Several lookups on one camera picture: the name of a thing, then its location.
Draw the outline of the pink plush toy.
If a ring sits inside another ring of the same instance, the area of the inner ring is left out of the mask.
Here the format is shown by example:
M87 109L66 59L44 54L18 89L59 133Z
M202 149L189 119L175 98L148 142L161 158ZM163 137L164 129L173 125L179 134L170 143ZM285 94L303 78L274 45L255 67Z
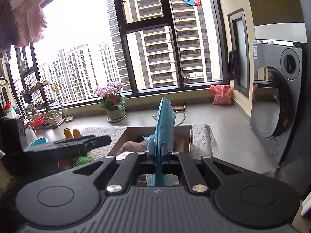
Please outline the pink plush toy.
M178 151L183 153L184 152L184 147L186 144L186 139L184 137L180 136L175 136L174 137L174 147L173 151ZM132 142L132 141L126 141L121 148L118 150L116 155L120 155L125 151L130 151L130 152L138 152L138 151L147 151L147 140L144 140L142 142Z

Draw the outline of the blue surgical face mask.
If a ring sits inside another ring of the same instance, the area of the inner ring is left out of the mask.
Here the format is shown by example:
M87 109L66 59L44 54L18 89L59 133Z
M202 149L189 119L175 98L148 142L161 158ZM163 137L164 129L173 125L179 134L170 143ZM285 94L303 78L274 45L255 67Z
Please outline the blue surgical face mask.
M147 151L153 153L155 173L147 174L148 186L171 186L172 180L168 174L163 174L163 164L168 161L169 154L174 148L174 129L180 126L186 119L186 114L181 111L173 111L171 102L162 98L158 113L153 115L156 120L155 133L147 138Z

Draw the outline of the red plastic bag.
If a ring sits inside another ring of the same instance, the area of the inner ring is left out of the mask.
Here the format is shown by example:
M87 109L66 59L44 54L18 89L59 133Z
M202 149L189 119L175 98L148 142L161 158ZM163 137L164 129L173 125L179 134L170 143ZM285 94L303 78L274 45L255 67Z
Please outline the red plastic bag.
M211 85L208 89L213 92L213 105L230 105L232 103L232 88L230 85Z

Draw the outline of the teal plastic basin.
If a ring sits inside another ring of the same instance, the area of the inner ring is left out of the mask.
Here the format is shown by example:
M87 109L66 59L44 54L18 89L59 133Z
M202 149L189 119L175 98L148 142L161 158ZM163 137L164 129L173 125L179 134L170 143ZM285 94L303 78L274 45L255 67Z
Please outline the teal plastic basin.
M46 143L48 143L48 139L45 137L40 137L40 138L36 139L34 142L32 142L29 146L33 147L33 146L46 144Z

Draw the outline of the brown wooden block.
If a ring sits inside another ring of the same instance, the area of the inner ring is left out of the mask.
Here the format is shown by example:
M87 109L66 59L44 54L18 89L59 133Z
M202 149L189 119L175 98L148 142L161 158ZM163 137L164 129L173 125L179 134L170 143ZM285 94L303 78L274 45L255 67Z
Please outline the brown wooden block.
M185 103L178 103L178 104L173 105L172 108L173 108L173 111L185 111L186 106L185 106Z

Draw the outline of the dark framed window panel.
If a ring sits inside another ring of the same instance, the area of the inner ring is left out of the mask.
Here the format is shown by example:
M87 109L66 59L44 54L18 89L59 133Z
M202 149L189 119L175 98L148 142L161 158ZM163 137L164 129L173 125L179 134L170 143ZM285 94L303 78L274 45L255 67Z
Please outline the dark framed window panel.
M249 42L244 9L228 15L232 49L228 53L228 79L234 81L233 89L249 97Z

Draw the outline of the potted pink flower plant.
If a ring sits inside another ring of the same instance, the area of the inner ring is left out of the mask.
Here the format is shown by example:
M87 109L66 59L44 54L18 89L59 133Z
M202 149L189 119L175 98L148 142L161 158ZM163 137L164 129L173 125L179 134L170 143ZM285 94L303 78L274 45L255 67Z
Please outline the potted pink flower plant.
M95 90L95 95L101 99L100 107L106 110L109 123L117 123L126 117L127 97L121 95L123 88L122 83L109 82Z

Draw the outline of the white lace tablecloth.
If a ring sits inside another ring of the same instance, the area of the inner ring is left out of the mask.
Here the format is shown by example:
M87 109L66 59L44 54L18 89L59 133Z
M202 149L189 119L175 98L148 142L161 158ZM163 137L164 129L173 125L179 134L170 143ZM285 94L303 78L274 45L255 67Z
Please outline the white lace tablecloth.
M127 127L111 126L111 127L88 127L81 131L83 136L94 135L96 137L108 135L111 137L111 144L93 149L89 152L89 156L93 159L99 159L107 155L112 149L116 141L121 137ZM192 128L192 149L190 156L193 159L200 159L203 155L214 156L218 153L218 145L215 137L206 124L191 125Z

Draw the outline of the yellow plush toy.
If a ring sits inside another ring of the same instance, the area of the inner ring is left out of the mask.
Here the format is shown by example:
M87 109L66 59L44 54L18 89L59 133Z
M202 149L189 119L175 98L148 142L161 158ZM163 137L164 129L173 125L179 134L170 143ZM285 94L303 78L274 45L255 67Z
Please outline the yellow plush toy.
M65 136L66 139L82 137L80 131L77 130L77 129L70 130L69 128L65 128L63 133L64 133L64 136Z

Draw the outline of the metal storage shelf rack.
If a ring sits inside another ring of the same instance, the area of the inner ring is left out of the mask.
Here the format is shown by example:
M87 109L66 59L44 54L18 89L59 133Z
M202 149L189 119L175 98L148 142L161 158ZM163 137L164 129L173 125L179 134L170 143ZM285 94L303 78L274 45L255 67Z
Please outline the metal storage shelf rack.
M35 84L26 86L19 98L26 104L22 110L29 125L32 120L44 117L41 127L34 128L30 125L31 129L54 129L65 122L66 113L56 81L40 79Z

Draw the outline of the hanging pink cloth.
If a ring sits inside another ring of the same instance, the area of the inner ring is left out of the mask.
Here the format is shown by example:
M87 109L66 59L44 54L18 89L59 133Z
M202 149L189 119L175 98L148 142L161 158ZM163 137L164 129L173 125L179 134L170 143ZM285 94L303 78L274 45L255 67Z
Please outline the hanging pink cloth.
M11 47L26 47L44 38L47 22L39 4L25 0L13 9L11 0L1 0L1 54Z

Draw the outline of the red plastic bowl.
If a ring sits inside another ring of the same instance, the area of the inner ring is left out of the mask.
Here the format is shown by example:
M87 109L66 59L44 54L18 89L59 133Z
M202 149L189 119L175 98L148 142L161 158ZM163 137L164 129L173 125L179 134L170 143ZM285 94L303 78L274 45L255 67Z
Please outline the red plastic bowl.
M30 125L34 128L41 127L44 124L44 117L38 117L30 122Z

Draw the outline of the crochet doll red hat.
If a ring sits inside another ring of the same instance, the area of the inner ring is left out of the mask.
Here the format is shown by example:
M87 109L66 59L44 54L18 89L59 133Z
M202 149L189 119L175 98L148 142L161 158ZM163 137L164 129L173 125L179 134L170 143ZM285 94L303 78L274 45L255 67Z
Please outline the crochet doll red hat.
M89 157L86 152L74 150L62 155L62 159L58 161L57 165L58 167L68 169L90 163L92 160L93 159Z

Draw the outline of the brown cardboard storage box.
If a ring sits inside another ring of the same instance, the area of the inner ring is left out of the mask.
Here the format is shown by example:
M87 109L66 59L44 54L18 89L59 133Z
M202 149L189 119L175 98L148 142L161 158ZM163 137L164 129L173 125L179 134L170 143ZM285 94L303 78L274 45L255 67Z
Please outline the brown cardboard storage box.
M130 126L125 129L121 137L116 141L112 149L107 153L105 157L113 158L116 157L116 153L119 148L128 140L134 141L139 136L148 137L149 135L155 134L155 126ZM174 136L184 138L183 149L181 153L190 154L192 149L192 128L191 125L181 125L175 127Z

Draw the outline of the grey washing machine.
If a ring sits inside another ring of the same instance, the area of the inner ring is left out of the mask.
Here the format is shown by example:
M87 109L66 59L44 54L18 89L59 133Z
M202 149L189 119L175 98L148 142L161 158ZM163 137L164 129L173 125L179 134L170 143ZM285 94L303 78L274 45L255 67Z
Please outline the grey washing machine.
M307 65L304 23L255 27L250 125L275 162L289 151L301 109Z

